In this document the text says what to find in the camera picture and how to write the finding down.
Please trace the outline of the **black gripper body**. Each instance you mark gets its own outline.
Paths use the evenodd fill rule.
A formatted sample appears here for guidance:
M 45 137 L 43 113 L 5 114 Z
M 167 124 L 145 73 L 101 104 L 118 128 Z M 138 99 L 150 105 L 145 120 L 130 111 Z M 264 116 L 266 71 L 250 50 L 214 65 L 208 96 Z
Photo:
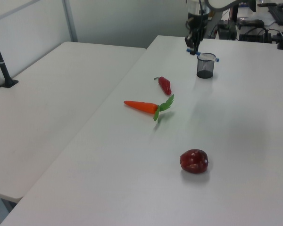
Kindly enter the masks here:
M 186 28 L 189 30 L 189 35 L 193 40 L 203 40 L 207 31 L 208 14 L 193 15 L 188 14 L 188 19 L 185 23 Z

